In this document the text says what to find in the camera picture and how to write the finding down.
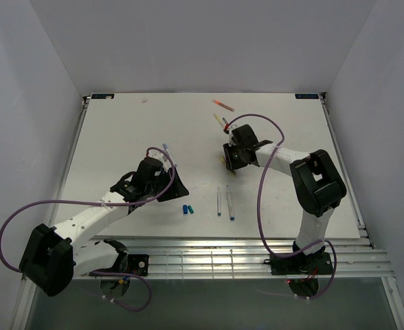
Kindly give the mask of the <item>yellow highlighter pen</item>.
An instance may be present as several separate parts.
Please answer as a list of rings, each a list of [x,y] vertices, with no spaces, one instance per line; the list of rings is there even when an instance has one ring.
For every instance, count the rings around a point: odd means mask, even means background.
[[[232,177],[235,177],[235,176],[236,176],[236,172],[235,172],[234,170],[228,168],[227,162],[226,162],[226,159],[225,159],[224,156],[221,156],[221,157],[220,157],[220,161],[221,161],[221,163],[224,165],[224,167],[226,168],[227,172],[228,172]]]

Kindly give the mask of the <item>lavender acrylic marker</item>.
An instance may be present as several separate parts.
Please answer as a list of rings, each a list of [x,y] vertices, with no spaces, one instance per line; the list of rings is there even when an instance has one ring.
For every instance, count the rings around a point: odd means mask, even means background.
[[[163,144],[163,148],[164,148],[164,151],[166,152],[166,154],[168,155],[168,157],[171,159],[172,163],[175,165],[176,162],[175,162],[175,160],[172,156],[172,153],[170,152],[170,149],[168,148],[167,144]]]

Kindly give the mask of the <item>green acrylic marker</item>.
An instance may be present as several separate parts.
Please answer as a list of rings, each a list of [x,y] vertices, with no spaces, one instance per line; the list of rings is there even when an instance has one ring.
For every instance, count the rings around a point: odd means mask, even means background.
[[[222,215],[221,211],[221,189],[217,188],[216,191],[216,213],[217,216],[220,217]]]

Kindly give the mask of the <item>blue cap white marker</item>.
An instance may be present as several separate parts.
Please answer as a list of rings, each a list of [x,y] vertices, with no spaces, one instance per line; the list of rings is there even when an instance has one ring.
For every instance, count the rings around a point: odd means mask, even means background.
[[[234,214],[234,207],[233,207],[233,203],[232,203],[232,192],[228,185],[226,185],[226,197],[227,197],[227,207],[228,207],[229,219],[231,221],[233,221],[233,220],[235,220],[235,214]]]

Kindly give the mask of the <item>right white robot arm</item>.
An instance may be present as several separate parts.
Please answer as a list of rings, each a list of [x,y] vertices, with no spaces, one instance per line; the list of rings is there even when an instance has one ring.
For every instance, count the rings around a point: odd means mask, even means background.
[[[321,253],[328,243],[325,239],[328,222],[347,194],[346,185],[330,155],[322,149],[306,153],[284,148],[282,142],[259,141],[248,124],[233,129],[227,124],[224,132],[229,136],[229,142],[223,145],[227,170],[235,171],[248,165],[262,168],[256,214],[264,247],[277,259],[292,259],[297,271],[310,272],[317,265],[315,254]],[[295,195],[302,207],[300,231],[289,254],[271,250],[264,235],[261,203],[265,177],[270,169],[292,179]]]

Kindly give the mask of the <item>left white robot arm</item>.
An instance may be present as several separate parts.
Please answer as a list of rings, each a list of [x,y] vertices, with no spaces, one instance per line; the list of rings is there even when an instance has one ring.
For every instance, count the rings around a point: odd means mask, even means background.
[[[19,269],[49,297],[61,293],[75,276],[121,274],[130,268],[126,246],[114,239],[93,243],[91,238],[148,199],[164,202],[189,194],[175,169],[161,159],[145,157],[137,170],[123,175],[97,205],[51,228],[45,224],[35,227]]]

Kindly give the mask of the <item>yellow slim pen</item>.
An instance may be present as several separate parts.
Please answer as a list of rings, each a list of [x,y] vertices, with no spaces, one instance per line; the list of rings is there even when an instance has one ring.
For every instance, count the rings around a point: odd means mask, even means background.
[[[216,121],[220,124],[220,126],[222,127],[222,130],[224,130],[225,129],[224,121],[216,113],[213,113],[213,116],[216,119]]]

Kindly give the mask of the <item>orange highlighter pen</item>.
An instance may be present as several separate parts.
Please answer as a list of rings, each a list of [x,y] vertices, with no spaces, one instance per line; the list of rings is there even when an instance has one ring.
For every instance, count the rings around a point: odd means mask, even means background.
[[[226,105],[225,103],[223,103],[223,102],[221,102],[221,101],[219,101],[219,100],[212,99],[212,102],[213,102],[214,104],[216,104],[216,105],[218,105],[218,106],[224,108],[224,109],[227,109],[228,111],[231,111],[231,112],[234,112],[234,111],[235,111],[235,109],[234,109],[233,107],[231,107],[231,106],[229,106],[229,105]]]

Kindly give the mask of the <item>right blue corner label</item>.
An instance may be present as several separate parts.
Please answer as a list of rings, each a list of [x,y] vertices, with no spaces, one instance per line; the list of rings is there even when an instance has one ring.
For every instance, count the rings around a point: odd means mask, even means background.
[[[316,93],[296,93],[295,98],[300,100],[316,100],[319,99],[319,95]]]

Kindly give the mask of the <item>blue corner label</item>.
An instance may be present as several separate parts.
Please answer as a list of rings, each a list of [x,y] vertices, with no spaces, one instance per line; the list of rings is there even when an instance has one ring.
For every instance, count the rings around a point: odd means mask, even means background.
[[[300,100],[316,100],[319,99],[319,95],[316,93],[296,93],[295,98]]]
[[[114,97],[114,93],[95,93],[91,95],[92,100],[112,100]]]

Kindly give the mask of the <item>left blue corner label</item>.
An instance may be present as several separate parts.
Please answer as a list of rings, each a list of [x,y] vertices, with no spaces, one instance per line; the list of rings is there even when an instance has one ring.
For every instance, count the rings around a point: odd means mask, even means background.
[[[112,100],[114,97],[114,93],[95,93],[91,95],[92,100]]]

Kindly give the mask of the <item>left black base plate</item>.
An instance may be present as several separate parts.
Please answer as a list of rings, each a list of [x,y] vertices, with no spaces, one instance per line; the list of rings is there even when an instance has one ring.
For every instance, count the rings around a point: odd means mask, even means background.
[[[147,276],[149,260],[148,254],[121,254],[110,266],[95,269],[93,272]]]

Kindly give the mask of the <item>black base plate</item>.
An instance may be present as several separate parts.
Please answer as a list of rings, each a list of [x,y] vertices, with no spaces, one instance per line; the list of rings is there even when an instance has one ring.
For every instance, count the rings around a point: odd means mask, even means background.
[[[149,260],[148,254],[121,254],[110,266],[95,269],[93,272],[147,276]]]
[[[297,255],[292,258],[270,256],[263,261],[272,275],[331,275],[333,264],[327,252],[309,255]]]

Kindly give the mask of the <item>aluminium frame rail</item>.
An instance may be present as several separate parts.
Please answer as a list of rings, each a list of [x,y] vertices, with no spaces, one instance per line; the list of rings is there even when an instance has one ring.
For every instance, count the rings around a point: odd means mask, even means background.
[[[256,239],[145,239],[122,237],[129,254],[147,254],[148,279],[266,279],[269,257]],[[336,252],[338,278],[393,277],[385,250],[374,249],[367,238],[336,239],[326,252]]]

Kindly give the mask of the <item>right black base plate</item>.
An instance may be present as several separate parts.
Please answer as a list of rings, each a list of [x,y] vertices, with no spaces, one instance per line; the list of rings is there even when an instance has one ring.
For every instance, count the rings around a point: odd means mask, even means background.
[[[297,255],[292,258],[270,256],[263,261],[272,275],[331,275],[333,264],[327,252],[309,255]]]

